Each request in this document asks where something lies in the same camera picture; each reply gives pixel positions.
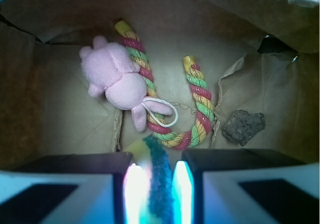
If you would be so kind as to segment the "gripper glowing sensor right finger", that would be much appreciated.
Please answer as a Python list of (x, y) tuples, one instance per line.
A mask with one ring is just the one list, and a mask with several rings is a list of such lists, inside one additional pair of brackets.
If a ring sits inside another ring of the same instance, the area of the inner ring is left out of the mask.
[(270, 149), (187, 149), (173, 177), (174, 223), (319, 223), (318, 163)]

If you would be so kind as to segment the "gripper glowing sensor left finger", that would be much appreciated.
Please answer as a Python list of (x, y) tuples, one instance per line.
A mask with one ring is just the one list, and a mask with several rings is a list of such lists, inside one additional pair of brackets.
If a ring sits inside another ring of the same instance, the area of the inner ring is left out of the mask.
[(0, 173), (1, 223), (146, 223), (130, 152), (51, 155)]

